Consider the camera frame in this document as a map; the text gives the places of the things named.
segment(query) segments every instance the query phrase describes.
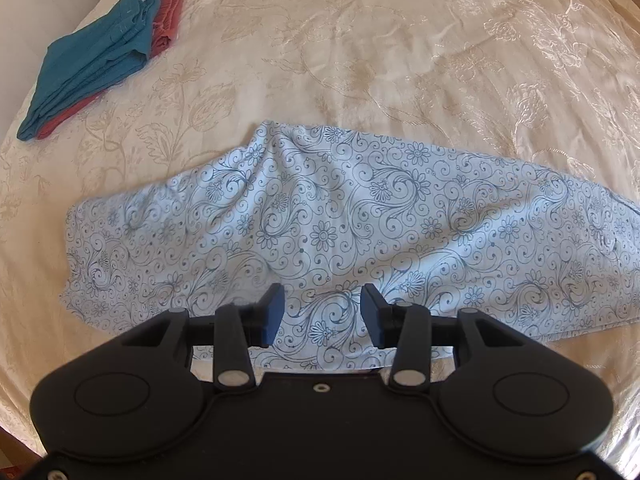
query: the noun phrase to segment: cream floral bedspread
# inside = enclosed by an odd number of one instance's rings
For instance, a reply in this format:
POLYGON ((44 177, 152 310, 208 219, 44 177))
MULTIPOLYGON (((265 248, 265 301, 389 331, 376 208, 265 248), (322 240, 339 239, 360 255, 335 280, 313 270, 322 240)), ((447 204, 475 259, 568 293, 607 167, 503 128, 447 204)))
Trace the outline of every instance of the cream floral bedspread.
MULTIPOLYGON (((15 139, 25 101, 0 148, 0 424, 42 450, 33 387, 108 337, 58 301, 69 206, 195 166, 264 119, 532 160, 637 202, 639 18, 629 0, 185 0, 174 46, 49 139, 15 139)), ((639 325, 553 343, 612 388, 600 452, 628 477, 639 325)))

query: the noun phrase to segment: folded towel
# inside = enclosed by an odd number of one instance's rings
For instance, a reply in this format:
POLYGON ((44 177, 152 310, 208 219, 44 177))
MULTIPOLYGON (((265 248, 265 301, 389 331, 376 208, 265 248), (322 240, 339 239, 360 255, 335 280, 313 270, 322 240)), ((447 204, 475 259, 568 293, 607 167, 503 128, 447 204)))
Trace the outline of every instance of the folded towel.
MULTIPOLYGON (((153 34, 151 37, 151 57, 158 56, 169 48, 178 32, 178 22, 182 12, 183 0, 160 0, 160 8, 153 22, 153 34)), ((86 97, 65 110, 62 110, 54 118, 44 123, 38 129, 38 139, 45 139, 55 130, 60 123, 77 114, 82 108, 95 101, 103 91, 86 97)))
POLYGON ((17 137, 31 139, 62 110, 140 70, 159 7, 160 0, 119 0, 105 16, 51 43, 17 137))
POLYGON ((49 137, 52 131, 55 130, 61 122, 66 121, 69 117, 77 114, 85 106, 93 103, 98 97, 103 94, 103 92, 104 90, 100 90, 98 93, 90 95, 89 97, 85 97, 84 99, 78 101, 76 104, 67 108, 66 110, 62 110, 53 119, 50 119, 40 127, 40 129, 38 130, 38 136, 36 138, 45 139, 46 137, 49 137))
POLYGON ((151 57, 155 57, 169 47, 178 33, 178 22, 183 0, 161 0, 160 9, 154 19, 154 33, 151 39, 151 57))

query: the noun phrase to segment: wall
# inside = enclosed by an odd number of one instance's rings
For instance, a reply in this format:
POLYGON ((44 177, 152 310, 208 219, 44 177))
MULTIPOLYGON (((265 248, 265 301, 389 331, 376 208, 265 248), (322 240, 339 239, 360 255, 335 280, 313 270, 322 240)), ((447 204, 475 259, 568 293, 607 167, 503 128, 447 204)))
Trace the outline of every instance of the wall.
POLYGON ((0 140, 35 82, 49 43, 98 0, 0 0, 0 140))

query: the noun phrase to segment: blue patterned cloth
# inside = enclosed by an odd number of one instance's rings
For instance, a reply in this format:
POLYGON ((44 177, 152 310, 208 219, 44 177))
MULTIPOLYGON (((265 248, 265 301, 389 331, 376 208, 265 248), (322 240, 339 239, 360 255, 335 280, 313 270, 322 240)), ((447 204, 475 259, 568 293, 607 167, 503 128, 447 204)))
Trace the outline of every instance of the blue patterned cloth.
POLYGON ((367 282, 388 301, 475 307, 538 339, 639 315, 632 203, 530 162, 330 126, 265 122, 209 164, 85 200, 66 243, 63 302, 114 333, 282 282, 276 342, 252 349, 265 367, 388 365, 358 312, 367 282))
POLYGON ((140 70, 160 0, 119 0, 104 16, 49 45, 17 137, 28 140, 62 110, 140 70))

